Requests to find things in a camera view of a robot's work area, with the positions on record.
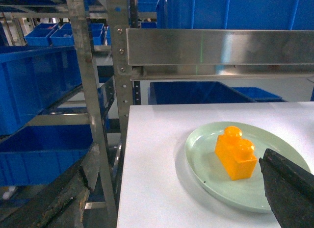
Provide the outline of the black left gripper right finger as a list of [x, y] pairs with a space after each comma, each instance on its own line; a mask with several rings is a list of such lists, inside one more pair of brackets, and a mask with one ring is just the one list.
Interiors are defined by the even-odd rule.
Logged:
[[314, 226], [314, 176], [272, 149], [259, 159], [267, 201], [282, 228]]

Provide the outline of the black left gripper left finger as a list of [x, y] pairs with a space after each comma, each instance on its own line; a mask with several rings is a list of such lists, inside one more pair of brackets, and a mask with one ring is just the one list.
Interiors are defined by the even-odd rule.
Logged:
[[46, 186], [0, 223], [2, 228], [81, 228], [83, 213], [94, 191], [100, 168], [99, 146]]

